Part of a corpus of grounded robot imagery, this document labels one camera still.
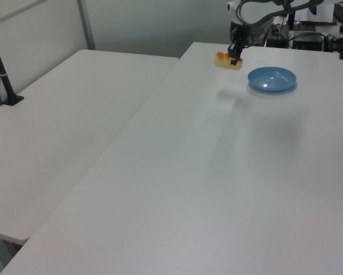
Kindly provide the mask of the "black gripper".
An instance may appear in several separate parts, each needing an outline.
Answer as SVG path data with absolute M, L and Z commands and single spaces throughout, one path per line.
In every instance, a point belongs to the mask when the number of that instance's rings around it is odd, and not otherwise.
M 244 49 L 244 44 L 247 41 L 248 30 L 244 25 L 231 25 L 230 27 L 230 38 L 231 43 L 228 47 L 228 54 L 231 59 L 231 65 L 237 65 L 238 60 L 241 58 L 242 51 Z

